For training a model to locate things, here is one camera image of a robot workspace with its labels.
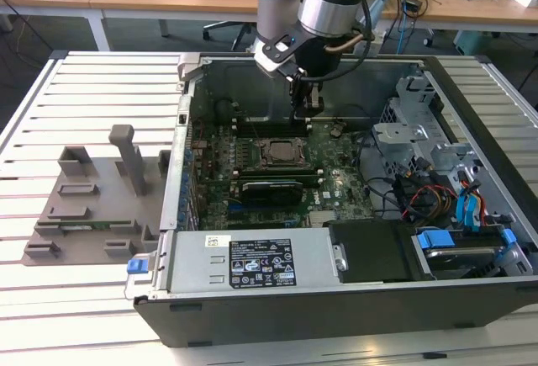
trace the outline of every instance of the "motherboard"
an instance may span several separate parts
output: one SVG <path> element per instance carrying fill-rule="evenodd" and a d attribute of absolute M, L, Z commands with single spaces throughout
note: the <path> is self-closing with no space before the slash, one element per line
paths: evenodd
<path fill-rule="evenodd" d="M 299 137 L 254 124 L 238 132 L 193 123 L 198 229 L 321 227 L 373 217 L 353 163 L 361 132 L 344 128 L 316 122 Z"/>

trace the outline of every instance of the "floor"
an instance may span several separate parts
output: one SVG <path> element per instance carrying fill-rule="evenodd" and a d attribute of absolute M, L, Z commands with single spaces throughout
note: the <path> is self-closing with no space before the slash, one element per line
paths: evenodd
<path fill-rule="evenodd" d="M 92 33 L 85 19 L 59 17 L 32 17 L 30 24 L 57 50 L 96 50 Z M 109 37 L 115 50 L 124 51 L 228 51 L 239 27 L 217 29 L 211 41 L 202 39 L 202 26 L 193 21 L 170 21 L 170 36 L 162 38 L 156 20 L 111 19 Z M 0 129 L 9 121 L 14 110 L 31 87 L 50 52 L 39 38 L 24 27 L 21 19 L 13 22 L 13 32 L 0 34 Z M 435 35 L 432 47 L 423 45 L 424 30 L 416 30 L 405 48 L 413 55 L 456 55 L 452 44 L 455 32 L 443 31 Z M 244 50 L 254 40 L 247 34 L 238 50 Z M 382 53 L 395 53 L 397 40 L 389 40 Z M 529 70 L 538 64 L 538 38 L 527 34 L 502 34 L 491 39 L 482 55 L 518 87 Z M 538 72 L 525 84 L 523 95 L 535 106 L 538 104 Z"/>

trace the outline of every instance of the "power supply label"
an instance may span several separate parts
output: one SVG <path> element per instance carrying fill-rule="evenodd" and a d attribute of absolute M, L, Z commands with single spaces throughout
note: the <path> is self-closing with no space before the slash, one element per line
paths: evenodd
<path fill-rule="evenodd" d="M 276 288 L 296 284 L 291 240 L 229 242 L 229 285 L 232 288 Z"/>

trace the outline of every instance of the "power adapter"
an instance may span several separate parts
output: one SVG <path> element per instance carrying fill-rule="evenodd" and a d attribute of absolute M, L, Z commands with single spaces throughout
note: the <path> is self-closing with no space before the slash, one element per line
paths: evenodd
<path fill-rule="evenodd" d="M 403 4 L 405 5 L 405 10 L 408 13 L 418 14 L 420 8 L 422 7 L 422 2 L 420 0 L 405 0 Z"/>

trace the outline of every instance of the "desk leg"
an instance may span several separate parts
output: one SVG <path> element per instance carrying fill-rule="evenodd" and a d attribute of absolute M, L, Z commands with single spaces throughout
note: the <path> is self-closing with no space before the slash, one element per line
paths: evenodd
<path fill-rule="evenodd" d="M 11 21 L 9 21 L 9 17 L 5 14 L 0 15 L 0 29 L 3 32 L 13 31 L 13 26 L 11 25 Z"/>
<path fill-rule="evenodd" d="M 92 10 L 87 16 L 87 21 L 90 23 L 90 28 L 92 29 L 93 38 L 98 47 L 98 50 L 101 52 L 110 52 L 110 44 L 108 43 L 107 38 L 107 22 L 103 17 L 101 10 Z"/>
<path fill-rule="evenodd" d="M 159 28 L 161 28 L 161 36 L 166 38 L 170 33 L 168 32 L 168 23 L 165 19 L 159 20 Z"/>

